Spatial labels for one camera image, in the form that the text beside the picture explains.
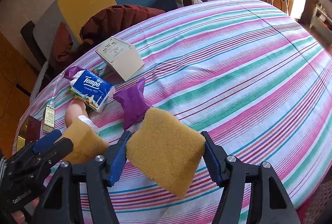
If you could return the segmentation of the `peach lotion bottle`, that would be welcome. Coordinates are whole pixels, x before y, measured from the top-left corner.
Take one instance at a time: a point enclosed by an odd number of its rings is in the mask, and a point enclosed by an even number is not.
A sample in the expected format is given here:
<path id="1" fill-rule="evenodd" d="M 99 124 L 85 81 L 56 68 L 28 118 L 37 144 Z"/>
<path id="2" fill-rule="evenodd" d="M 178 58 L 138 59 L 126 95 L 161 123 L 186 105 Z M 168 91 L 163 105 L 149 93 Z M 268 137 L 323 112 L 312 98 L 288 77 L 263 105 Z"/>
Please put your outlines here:
<path id="1" fill-rule="evenodd" d="M 89 125 L 96 134 L 99 134 L 99 128 L 88 117 L 85 103 L 79 98 L 73 99 L 65 112 L 66 127 L 68 128 L 76 118 Z"/>

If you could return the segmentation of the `yellow sponge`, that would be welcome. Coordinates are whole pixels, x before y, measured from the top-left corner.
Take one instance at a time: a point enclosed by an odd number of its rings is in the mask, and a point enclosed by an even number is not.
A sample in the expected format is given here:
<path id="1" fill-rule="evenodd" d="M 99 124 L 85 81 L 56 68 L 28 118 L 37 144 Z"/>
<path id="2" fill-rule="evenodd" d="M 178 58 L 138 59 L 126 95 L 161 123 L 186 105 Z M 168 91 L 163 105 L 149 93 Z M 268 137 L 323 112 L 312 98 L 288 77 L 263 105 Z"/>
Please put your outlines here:
<path id="1" fill-rule="evenodd" d="M 145 176 L 184 198 L 205 152 L 205 138 L 159 108 L 147 110 L 126 143 L 127 159 Z"/>
<path id="2" fill-rule="evenodd" d="M 91 126 L 79 118 L 74 119 L 59 140 L 61 138 L 68 138 L 73 143 L 73 150 L 62 158 L 72 165 L 88 163 L 96 156 L 104 154 L 109 147 L 108 142 L 100 138 Z"/>

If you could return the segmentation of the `striped bed sheet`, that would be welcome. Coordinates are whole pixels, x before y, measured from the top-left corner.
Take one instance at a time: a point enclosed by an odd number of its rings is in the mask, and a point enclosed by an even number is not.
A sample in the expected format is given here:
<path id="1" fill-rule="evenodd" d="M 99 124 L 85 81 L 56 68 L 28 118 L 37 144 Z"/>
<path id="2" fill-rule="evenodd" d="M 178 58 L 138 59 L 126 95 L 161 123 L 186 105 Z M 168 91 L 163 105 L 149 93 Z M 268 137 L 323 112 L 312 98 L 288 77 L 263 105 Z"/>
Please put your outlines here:
<path id="1" fill-rule="evenodd" d="M 150 106 L 172 113 L 244 163 L 270 162 L 294 207 L 331 167 L 331 55 L 299 23 L 258 0 L 179 8 L 116 35 L 144 61 Z M 109 189 L 119 223 L 211 223 L 222 189 L 201 159 L 179 199 L 127 161 Z"/>

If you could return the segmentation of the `maroon gold storage box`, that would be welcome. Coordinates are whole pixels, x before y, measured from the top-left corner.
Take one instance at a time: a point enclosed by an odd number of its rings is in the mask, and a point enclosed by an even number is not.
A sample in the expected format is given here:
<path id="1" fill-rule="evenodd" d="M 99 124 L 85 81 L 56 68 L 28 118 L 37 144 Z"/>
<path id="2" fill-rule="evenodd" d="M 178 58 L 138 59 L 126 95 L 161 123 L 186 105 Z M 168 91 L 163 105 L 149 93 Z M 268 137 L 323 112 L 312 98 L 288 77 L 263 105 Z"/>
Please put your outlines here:
<path id="1" fill-rule="evenodd" d="M 31 141 L 37 141 L 40 137 L 41 121 L 28 116 L 24 121 L 17 137 L 17 151 Z"/>

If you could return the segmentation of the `blue Tempo tissue pack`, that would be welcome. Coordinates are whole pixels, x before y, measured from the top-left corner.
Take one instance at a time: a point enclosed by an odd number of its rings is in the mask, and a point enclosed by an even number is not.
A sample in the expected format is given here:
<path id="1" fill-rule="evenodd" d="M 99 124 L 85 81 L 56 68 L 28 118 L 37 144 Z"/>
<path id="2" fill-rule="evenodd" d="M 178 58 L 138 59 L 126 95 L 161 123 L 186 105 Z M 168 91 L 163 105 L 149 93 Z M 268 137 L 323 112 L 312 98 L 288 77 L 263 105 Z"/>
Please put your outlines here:
<path id="1" fill-rule="evenodd" d="M 101 113 L 115 93 L 115 86 L 85 69 L 74 75 L 70 91 L 92 110 Z"/>

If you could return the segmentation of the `small green medicine box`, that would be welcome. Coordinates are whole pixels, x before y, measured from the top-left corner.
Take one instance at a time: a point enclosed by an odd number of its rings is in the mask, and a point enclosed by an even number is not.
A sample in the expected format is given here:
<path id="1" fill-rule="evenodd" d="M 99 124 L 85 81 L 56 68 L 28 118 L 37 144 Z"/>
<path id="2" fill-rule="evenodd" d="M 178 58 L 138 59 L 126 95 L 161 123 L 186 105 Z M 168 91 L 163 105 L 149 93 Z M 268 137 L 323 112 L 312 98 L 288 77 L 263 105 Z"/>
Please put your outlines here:
<path id="1" fill-rule="evenodd" d="M 50 133 L 54 130 L 55 124 L 55 109 L 50 105 L 46 105 L 43 120 L 42 120 L 42 130 Z"/>

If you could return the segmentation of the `purple foil pouch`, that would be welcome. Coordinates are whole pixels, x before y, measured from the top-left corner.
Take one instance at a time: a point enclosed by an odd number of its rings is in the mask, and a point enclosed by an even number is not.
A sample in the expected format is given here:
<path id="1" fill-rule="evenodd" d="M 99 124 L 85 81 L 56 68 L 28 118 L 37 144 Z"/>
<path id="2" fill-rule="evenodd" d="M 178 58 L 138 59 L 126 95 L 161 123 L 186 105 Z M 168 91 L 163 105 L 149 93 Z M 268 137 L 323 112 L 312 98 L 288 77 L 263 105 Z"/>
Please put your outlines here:
<path id="1" fill-rule="evenodd" d="M 72 67 L 69 67 L 65 70 L 64 72 L 64 79 L 67 79 L 69 81 L 73 80 L 74 79 L 74 76 L 77 74 L 77 72 L 79 71 L 84 71 L 83 68 L 79 67 L 79 66 L 72 66 Z"/>
<path id="2" fill-rule="evenodd" d="M 135 123 L 144 119 L 146 111 L 150 106 L 144 98 L 145 78 L 140 79 L 136 84 L 117 91 L 113 99 L 120 103 L 123 112 L 123 129 L 126 131 Z"/>

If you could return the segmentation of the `wooden wardrobe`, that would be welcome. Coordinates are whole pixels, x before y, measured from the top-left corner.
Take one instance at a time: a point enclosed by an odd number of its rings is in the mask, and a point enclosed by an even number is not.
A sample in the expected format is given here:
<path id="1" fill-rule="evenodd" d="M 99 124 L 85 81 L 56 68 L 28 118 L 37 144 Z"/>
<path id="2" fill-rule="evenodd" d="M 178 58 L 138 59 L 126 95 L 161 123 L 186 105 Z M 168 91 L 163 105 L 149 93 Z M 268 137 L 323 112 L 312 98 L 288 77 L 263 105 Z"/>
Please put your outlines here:
<path id="1" fill-rule="evenodd" d="M 1 35 L 1 151 L 7 158 L 12 156 L 16 129 L 36 79 L 31 65 Z"/>

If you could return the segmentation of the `beige cardboard box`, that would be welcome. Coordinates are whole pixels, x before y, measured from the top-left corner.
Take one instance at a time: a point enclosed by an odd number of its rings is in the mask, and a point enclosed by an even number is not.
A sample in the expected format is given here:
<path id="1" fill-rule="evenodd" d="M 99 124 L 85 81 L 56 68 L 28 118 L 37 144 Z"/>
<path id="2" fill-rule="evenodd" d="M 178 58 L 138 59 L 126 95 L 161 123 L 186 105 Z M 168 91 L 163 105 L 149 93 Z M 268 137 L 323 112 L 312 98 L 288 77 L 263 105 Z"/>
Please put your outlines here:
<path id="1" fill-rule="evenodd" d="M 134 45 L 114 36 L 103 41 L 96 53 L 123 81 L 128 81 L 144 65 Z"/>

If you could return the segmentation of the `dark red jacket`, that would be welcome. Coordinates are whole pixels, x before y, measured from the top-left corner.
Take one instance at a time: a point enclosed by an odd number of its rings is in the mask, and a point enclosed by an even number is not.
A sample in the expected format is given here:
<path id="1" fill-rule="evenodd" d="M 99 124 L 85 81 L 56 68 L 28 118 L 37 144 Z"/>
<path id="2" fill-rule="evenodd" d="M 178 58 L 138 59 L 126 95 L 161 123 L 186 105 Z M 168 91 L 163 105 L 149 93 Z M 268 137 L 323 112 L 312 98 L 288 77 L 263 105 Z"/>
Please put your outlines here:
<path id="1" fill-rule="evenodd" d="M 58 75 L 109 37 L 164 12 L 157 8 L 127 4 L 105 8 L 92 16 L 81 28 L 79 36 L 83 43 L 78 48 L 73 48 L 74 43 L 66 25 L 60 22 L 52 46 L 50 65 Z"/>

